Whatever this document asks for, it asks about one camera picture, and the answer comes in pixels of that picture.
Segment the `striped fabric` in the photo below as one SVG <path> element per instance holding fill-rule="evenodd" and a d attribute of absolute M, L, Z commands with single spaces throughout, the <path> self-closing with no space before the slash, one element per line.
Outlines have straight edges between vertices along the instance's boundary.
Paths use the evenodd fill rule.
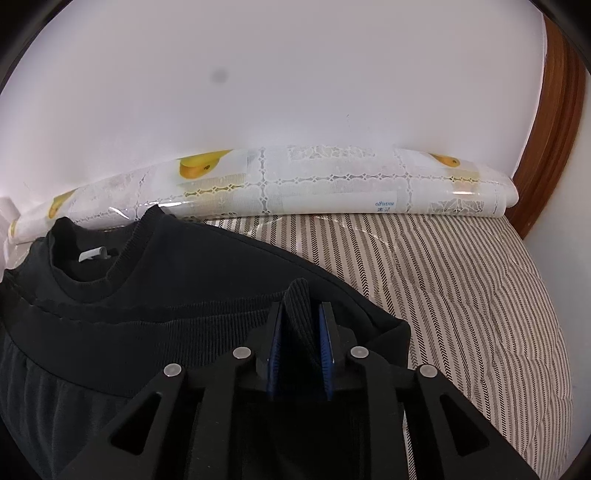
<path fill-rule="evenodd" d="M 208 223 L 306 258 L 406 319 L 409 366 L 436 365 L 542 480 L 560 473 L 571 428 L 566 347 L 507 219 L 342 214 Z M 416 478 L 412 453 L 409 469 Z"/>

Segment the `neckline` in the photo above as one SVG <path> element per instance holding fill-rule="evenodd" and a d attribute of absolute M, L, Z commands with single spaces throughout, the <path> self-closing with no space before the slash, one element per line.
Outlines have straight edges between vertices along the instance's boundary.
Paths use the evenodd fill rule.
<path fill-rule="evenodd" d="M 66 217 L 58 219 L 46 237 L 49 267 L 53 278 L 64 293 L 81 303 L 93 303 L 110 296 L 131 275 L 163 217 L 166 217 L 166 214 L 160 207 L 154 205 L 144 213 L 139 221 L 106 231 L 86 229 Z M 63 245 L 67 242 L 64 238 L 67 235 L 73 236 L 74 239 L 86 238 L 96 245 L 113 237 L 127 237 L 129 239 L 103 277 L 92 281 L 78 281 L 69 277 L 66 272 L 55 265 L 56 250 L 68 248 L 67 245 Z"/>

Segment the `triangular cutout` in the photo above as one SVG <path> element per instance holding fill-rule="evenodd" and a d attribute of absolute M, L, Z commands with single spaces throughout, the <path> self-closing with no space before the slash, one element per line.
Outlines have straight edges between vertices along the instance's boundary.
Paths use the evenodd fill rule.
<path fill-rule="evenodd" d="M 152 393 L 111 437 L 111 445 L 133 455 L 144 451 L 161 396 Z"/>
<path fill-rule="evenodd" d="M 488 438 L 448 395 L 440 397 L 457 454 L 466 456 L 488 447 Z"/>

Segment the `brown wooden trim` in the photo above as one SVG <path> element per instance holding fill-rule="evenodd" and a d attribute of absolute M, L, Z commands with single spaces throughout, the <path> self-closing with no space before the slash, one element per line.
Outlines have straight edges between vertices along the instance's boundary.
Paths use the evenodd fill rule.
<path fill-rule="evenodd" d="M 547 53 L 540 104 L 513 182 L 519 202 L 506 216 L 525 238 L 548 203 L 579 130 L 586 70 L 559 28 L 545 18 Z"/>

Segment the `black sweatshirt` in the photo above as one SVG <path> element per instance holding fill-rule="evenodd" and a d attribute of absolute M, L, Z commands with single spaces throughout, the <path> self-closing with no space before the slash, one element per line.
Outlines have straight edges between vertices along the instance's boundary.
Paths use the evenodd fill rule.
<path fill-rule="evenodd" d="M 106 260 L 78 262 L 106 247 Z M 0 416 L 55 478 L 164 365 L 199 367 L 239 346 L 304 279 L 359 343 L 406 366 L 410 329 L 300 257 L 152 207 L 101 232 L 59 219 L 0 286 Z"/>

